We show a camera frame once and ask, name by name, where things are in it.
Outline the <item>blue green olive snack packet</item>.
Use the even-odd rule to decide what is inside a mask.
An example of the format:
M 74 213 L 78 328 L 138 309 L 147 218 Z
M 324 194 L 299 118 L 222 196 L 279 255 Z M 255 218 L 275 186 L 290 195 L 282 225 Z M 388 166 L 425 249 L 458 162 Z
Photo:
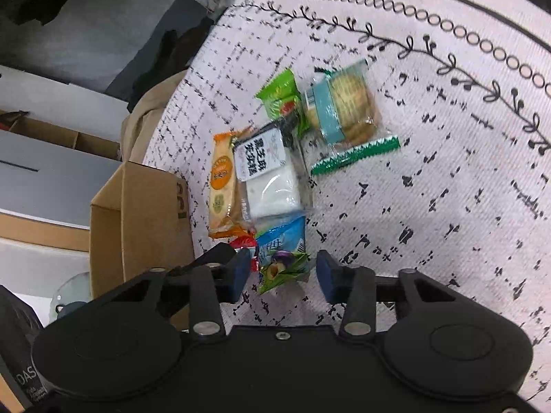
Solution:
M 261 295 L 290 282 L 307 282 L 311 265 L 305 243 L 305 217 L 273 226 L 256 237 Z

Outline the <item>bright green snack packet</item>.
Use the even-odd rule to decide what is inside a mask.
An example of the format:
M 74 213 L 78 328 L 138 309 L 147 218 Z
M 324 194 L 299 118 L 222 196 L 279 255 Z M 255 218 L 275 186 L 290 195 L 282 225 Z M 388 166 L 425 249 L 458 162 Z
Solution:
M 264 85 L 255 97 L 261 101 L 270 120 L 278 120 L 296 113 L 299 139 L 302 139 L 310 129 L 310 123 L 304 114 L 302 97 L 290 68 L 286 68 Z

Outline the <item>orange cracker packet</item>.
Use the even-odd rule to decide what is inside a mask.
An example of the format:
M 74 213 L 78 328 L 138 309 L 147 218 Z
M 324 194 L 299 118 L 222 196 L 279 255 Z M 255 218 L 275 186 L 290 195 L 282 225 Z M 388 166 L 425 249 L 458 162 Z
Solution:
M 212 239 L 242 236 L 247 233 L 247 225 L 242 215 L 239 181 L 235 173 L 233 148 L 248 131 L 246 128 L 214 136 L 208 198 L 208 235 Z

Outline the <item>red white snack packet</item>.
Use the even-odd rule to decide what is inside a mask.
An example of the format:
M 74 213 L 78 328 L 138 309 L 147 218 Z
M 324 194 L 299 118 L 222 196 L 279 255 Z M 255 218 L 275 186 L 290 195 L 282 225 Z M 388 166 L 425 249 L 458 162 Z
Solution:
M 252 272 L 259 271 L 259 246 L 256 239 L 252 235 L 242 235 L 236 237 L 229 242 L 229 245 L 231 245 L 236 252 L 239 252 L 243 249 L 248 249 L 248 251 L 250 251 L 250 270 Z

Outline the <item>brown cardboard box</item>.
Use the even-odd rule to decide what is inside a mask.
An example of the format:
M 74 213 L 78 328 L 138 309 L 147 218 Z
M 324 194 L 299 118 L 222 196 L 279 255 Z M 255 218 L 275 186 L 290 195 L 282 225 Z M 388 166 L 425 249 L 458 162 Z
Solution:
M 186 181 L 123 162 L 92 199 L 89 259 L 94 298 L 153 267 L 193 262 Z

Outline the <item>white rice cake packet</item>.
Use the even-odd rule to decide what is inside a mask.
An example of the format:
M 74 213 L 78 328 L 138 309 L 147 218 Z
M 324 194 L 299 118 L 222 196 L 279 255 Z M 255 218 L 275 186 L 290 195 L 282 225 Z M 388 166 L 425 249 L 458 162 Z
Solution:
M 312 207 L 296 120 L 281 117 L 255 130 L 235 144 L 233 158 L 247 222 L 287 217 Z

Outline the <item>beige blanket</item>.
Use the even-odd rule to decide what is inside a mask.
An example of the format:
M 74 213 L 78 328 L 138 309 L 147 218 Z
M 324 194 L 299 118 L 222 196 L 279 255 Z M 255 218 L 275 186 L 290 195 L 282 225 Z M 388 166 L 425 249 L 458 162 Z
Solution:
M 181 71 L 149 89 L 122 121 L 119 142 L 122 161 L 143 162 L 164 109 L 186 73 L 187 70 Z

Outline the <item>teal green biscuit packet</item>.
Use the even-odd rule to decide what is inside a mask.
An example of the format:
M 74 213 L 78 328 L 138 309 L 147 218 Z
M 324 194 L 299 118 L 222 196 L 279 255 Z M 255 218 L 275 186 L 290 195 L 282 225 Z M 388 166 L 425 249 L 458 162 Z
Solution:
M 323 144 L 312 175 L 336 172 L 361 160 L 401 148 L 383 123 L 368 85 L 369 64 L 362 59 L 340 69 L 317 67 L 302 93 L 303 113 Z

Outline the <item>grey wardrobe cabinet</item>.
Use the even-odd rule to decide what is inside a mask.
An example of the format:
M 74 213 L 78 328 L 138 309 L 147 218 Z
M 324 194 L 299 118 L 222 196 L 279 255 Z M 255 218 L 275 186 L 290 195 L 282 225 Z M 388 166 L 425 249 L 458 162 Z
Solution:
M 90 204 L 117 170 L 125 102 L 4 66 L 1 283 L 50 297 L 88 268 Z

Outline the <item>white black patterned bedspread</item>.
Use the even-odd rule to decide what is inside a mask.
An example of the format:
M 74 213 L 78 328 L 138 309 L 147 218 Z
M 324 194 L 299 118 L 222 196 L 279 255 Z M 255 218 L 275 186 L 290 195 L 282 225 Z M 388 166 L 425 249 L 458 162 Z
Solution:
M 144 162 L 188 184 L 208 237 L 212 138 L 261 126 L 282 70 L 369 63 L 397 151 L 310 180 L 310 255 L 413 267 L 520 325 L 522 395 L 550 408 L 550 12 L 529 0 L 235 0 L 164 110 Z

